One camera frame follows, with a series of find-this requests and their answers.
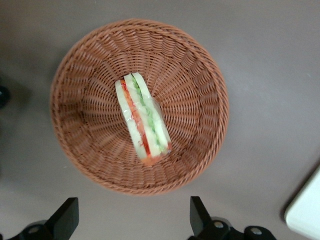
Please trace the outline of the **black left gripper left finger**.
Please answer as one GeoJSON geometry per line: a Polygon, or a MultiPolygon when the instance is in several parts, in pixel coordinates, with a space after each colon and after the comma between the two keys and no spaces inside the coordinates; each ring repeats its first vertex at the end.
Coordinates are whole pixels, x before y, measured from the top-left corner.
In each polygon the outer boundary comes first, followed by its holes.
{"type": "Polygon", "coordinates": [[[47,220],[27,225],[11,240],[68,240],[79,224],[79,199],[69,197],[47,220]]]}

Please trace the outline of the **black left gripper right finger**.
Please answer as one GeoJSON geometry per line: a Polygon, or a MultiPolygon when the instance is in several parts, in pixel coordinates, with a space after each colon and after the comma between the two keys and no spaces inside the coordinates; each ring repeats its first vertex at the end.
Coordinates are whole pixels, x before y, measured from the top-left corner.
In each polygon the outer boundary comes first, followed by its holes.
{"type": "Polygon", "coordinates": [[[190,240],[274,240],[275,236],[262,226],[249,225],[236,230],[222,217],[210,216],[199,196],[190,197],[189,221],[193,231],[190,240]]]}

